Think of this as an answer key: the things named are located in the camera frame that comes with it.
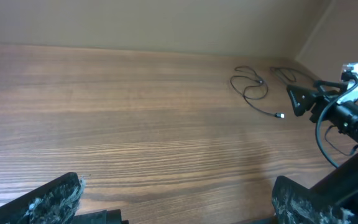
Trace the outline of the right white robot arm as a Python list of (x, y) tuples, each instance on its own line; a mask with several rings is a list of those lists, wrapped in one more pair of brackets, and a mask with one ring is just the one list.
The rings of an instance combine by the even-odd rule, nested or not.
[[(349, 136), (358, 144), (358, 105), (353, 101), (338, 104), (339, 97), (346, 93), (342, 83), (317, 80), (315, 90), (296, 85), (288, 85), (287, 92), (291, 99), (294, 114), (303, 115), (311, 110), (310, 121), (316, 124), (316, 142), (323, 156), (332, 164), (323, 149), (320, 139), (320, 126), (325, 120), (332, 122), (339, 132)], [(314, 185), (311, 190), (320, 196), (327, 197), (336, 204), (344, 203), (358, 193), (358, 153)]]

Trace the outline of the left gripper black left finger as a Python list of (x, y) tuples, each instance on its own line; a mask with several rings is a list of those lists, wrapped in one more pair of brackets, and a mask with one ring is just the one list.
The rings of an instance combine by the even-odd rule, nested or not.
[(0, 206), (0, 223), (70, 223), (85, 186), (77, 173), (63, 174)]

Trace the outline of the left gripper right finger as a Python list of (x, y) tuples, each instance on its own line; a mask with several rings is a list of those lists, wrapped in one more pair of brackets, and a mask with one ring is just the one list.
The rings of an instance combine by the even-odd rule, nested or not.
[(272, 205), (279, 224), (352, 224), (358, 216), (310, 192), (285, 176), (277, 177), (272, 191)]

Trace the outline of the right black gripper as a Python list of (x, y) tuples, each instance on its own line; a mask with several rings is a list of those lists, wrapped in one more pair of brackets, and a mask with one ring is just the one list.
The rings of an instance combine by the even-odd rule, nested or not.
[[(296, 85), (288, 85), (287, 93), (291, 100), (295, 116), (303, 116), (306, 111), (311, 112), (310, 121), (317, 123), (324, 108), (340, 93), (347, 90), (347, 85), (343, 83), (316, 80), (313, 86), (318, 90), (310, 90)], [(325, 87), (337, 88), (337, 90), (327, 91)]]

